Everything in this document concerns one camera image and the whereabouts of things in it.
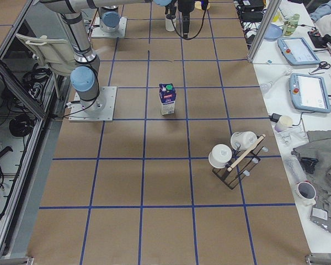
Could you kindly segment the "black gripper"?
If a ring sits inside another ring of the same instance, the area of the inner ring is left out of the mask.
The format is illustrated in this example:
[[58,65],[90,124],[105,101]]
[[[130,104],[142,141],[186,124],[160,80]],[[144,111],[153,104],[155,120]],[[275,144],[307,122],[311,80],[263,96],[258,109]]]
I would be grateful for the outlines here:
[[190,13],[195,8],[194,0],[177,0],[178,10],[182,12],[183,38],[188,38],[190,27]]
[[177,6],[175,4],[168,4],[165,7],[166,17],[176,17]]

